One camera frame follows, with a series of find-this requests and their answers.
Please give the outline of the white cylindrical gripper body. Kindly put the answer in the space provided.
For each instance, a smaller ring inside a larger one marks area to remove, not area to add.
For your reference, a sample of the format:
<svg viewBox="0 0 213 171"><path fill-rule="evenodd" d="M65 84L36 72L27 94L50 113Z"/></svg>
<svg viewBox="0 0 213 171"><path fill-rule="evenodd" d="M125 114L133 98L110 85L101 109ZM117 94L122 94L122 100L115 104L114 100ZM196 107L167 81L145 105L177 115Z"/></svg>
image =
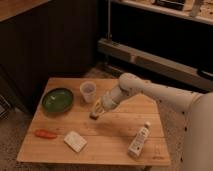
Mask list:
<svg viewBox="0 0 213 171"><path fill-rule="evenodd" d="M101 103L105 110L115 109L128 96L128 92L122 90L119 86L113 87L107 91L101 98Z"/></svg>

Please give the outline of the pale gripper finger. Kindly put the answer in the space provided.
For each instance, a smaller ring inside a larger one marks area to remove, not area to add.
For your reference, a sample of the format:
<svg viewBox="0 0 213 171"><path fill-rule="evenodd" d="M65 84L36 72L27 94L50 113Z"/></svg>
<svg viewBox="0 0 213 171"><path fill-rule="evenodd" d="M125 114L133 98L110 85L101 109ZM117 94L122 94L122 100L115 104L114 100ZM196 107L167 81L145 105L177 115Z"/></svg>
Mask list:
<svg viewBox="0 0 213 171"><path fill-rule="evenodd" d="M95 104L94 104L94 106L93 106L92 113L93 113L94 115L101 115L101 114L104 113L104 108L103 108L103 106L102 106L102 102L101 102L100 99L98 99L98 100L95 102Z"/></svg>

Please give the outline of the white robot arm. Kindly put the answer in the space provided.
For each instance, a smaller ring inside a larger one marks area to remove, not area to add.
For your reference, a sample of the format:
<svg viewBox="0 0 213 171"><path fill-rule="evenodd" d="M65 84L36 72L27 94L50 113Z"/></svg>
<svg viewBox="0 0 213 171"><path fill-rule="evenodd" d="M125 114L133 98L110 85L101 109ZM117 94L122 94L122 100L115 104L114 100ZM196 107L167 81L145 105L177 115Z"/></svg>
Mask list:
<svg viewBox="0 0 213 171"><path fill-rule="evenodd" d="M187 117L181 171L213 170L213 92L203 94L145 82L123 73L117 84L96 101L90 117L97 119L139 93Z"/></svg>

